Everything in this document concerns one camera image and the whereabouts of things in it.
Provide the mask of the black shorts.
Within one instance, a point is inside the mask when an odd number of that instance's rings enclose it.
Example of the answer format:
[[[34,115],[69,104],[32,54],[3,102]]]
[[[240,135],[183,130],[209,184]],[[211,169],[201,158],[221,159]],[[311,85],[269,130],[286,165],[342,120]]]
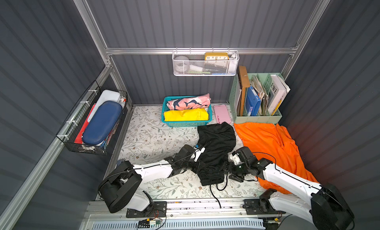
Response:
[[[199,126],[198,145],[205,148],[197,162],[195,173],[198,175],[201,185],[207,186],[224,182],[225,166],[228,162],[228,153],[236,146],[234,128],[223,122]]]

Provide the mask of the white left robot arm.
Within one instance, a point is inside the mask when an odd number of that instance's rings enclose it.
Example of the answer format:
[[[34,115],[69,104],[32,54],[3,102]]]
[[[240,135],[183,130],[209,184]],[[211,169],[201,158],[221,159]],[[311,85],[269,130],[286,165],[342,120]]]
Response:
[[[160,178],[171,178],[194,169],[199,164],[205,147],[184,145],[178,153],[151,164],[133,165],[122,161],[98,187],[99,196],[104,200],[110,213],[127,207],[139,212],[149,209],[153,200],[139,187]]]

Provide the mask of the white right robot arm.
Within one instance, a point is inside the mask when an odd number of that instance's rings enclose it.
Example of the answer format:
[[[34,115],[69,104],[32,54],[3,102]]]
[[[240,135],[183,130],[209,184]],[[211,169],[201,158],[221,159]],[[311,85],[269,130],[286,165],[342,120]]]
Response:
[[[278,211],[309,221],[319,230],[355,228],[354,213],[335,185],[301,178],[277,165],[276,159],[257,159],[246,146],[229,153],[228,160],[229,179],[244,182],[245,176],[252,175],[289,191],[283,194],[273,188],[267,189],[257,201],[245,202],[243,207],[248,214],[256,209],[266,214]]]

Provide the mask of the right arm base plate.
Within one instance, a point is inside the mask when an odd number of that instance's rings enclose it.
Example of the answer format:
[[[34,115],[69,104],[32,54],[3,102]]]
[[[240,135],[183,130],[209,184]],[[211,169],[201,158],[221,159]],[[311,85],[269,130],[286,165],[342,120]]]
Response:
[[[275,210],[268,200],[259,198],[245,199],[242,207],[246,210],[247,215],[275,214],[281,216],[285,214],[284,211]]]

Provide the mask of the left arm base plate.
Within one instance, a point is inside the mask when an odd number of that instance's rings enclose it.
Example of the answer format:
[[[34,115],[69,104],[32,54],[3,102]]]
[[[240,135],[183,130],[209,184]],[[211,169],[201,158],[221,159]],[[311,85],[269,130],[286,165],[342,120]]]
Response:
[[[126,218],[165,218],[167,204],[167,201],[154,201],[143,211],[127,209]]]

